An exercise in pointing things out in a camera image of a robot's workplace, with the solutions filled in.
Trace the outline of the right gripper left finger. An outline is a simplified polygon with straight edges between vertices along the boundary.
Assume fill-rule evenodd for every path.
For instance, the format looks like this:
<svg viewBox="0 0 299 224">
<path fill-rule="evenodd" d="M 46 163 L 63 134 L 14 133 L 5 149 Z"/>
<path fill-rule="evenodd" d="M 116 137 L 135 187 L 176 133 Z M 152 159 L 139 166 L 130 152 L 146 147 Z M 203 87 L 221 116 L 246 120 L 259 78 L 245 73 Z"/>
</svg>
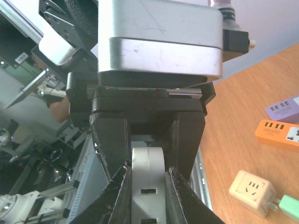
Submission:
<svg viewBox="0 0 299 224">
<path fill-rule="evenodd" d="M 132 161 L 126 160 L 112 180 L 72 224 L 130 224 L 132 200 Z"/>
</svg>

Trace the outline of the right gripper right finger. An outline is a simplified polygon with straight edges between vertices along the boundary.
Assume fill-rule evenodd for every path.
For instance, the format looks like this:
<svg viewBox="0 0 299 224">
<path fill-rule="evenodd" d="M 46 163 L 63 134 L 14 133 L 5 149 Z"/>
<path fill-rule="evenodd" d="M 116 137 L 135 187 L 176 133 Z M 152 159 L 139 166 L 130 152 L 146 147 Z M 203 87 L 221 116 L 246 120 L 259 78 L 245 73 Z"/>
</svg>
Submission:
<svg viewBox="0 0 299 224">
<path fill-rule="evenodd" d="M 165 199 L 168 224 L 224 223 L 200 200 L 174 166 L 165 173 Z"/>
</svg>

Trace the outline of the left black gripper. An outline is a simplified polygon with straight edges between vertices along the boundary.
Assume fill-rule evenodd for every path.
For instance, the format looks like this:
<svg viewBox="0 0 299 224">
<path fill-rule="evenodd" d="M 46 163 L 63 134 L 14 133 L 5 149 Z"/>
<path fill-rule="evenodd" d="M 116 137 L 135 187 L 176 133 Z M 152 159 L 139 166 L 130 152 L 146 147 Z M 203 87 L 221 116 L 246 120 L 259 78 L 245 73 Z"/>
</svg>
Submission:
<svg viewBox="0 0 299 224">
<path fill-rule="evenodd" d="M 177 167 L 189 181 L 206 124 L 206 105 L 215 98 L 213 83 L 176 90 L 121 90 L 100 87 L 95 72 L 70 72 L 66 95 L 73 125 L 90 126 L 108 181 L 126 162 L 131 162 L 128 121 L 132 125 L 156 123 L 177 113 L 170 127 L 167 167 Z"/>
</svg>

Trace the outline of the white round-corner adapter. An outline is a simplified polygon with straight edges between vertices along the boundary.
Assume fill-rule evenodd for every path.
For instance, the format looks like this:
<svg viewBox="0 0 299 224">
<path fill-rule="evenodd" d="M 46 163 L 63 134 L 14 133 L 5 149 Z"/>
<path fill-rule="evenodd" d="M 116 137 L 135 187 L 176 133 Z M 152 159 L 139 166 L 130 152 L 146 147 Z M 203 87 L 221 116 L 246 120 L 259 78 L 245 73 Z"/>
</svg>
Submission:
<svg viewBox="0 0 299 224">
<path fill-rule="evenodd" d="M 165 224 L 165 166 L 160 147 L 132 151 L 132 224 Z"/>
</svg>

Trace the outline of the beige cube socket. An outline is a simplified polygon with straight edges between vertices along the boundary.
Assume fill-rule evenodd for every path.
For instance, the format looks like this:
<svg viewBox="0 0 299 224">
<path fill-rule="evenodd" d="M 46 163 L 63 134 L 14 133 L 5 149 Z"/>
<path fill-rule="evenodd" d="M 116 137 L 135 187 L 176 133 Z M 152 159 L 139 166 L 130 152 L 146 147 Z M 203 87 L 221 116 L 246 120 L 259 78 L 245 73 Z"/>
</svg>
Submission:
<svg viewBox="0 0 299 224">
<path fill-rule="evenodd" d="M 270 209 L 279 211 L 274 204 L 276 190 L 272 183 L 247 171 L 240 170 L 237 173 L 229 193 L 242 206 L 261 217 L 267 216 Z"/>
</svg>

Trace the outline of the green plug adapter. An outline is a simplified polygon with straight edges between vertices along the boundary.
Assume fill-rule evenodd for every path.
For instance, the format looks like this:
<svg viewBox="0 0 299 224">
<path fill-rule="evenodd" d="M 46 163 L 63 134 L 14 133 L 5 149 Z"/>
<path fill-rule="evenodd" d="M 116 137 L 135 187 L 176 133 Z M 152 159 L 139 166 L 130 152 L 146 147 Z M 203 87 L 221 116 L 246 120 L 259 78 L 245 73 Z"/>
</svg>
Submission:
<svg viewBox="0 0 299 224">
<path fill-rule="evenodd" d="M 289 195 L 284 195 L 278 204 L 281 211 L 295 222 L 299 222 L 299 201 Z"/>
</svg>

